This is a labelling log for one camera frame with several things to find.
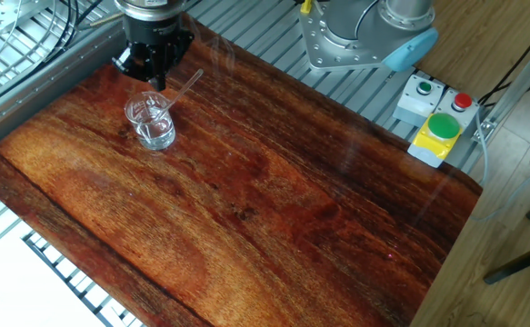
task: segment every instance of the white control panel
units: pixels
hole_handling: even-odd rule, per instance
[[[473,101],[468,94],[459,93],[454,89],[448,89],[445,96],[436,107],[436,113],[450,114],[461,125],[461,133],[475,119],[479,104]]]
[[[408,79],[393,117],[414,126],[422,126],[443,96],[444,87],[413,74]]]

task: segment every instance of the water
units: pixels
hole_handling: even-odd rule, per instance
[[[139,142],[150,150],[163,150],[175,140],[174,123],[168,113],[157,122],[152,119],[146,120],[138,125],[135,131],[139,136]]]

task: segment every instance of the wooden board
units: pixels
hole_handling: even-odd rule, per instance
[[[530,45],[530,0],[434,3],[440,39],[418,68],[472,96],[491,91]]]
[[[408,325],[480,187],[196,32],[174,144],[140,145],[149,86],[105,66],[0,143],[0,199],[148,325]]]

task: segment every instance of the emergency stop button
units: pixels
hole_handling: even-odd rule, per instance
[[[462,113],[466,108],[473,105],[473,99],[468,94],[457,94],[453,101],[453,109]]]

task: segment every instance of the glass stirring rod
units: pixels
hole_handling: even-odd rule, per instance
[[[184,95],[184,93],[195,83],[195,81],[198,80],[198,78],[200,78],[200,76],[202,76],[203,73],[204,73],[204,70],[202,68],[198,69],[198,71],[195,72],[194,76],[192,76],[192,78],[190,78],[184,84],[184,86],[182,86],[182,88],[180,89],[180,91],[177,93],[177,95],[175,96],[174,100],[172,101],[172,103],[170,103],[167,106],[167,108],[164,109],[164,113],[163,114],[159,114],[158,116],[156,116],[154,121],[158,121],[158,120],[162,119],[164,117],[164,114],[167,113],[167,111],[172,107],[172,105],[174,105],[182,97],[182,95]]]

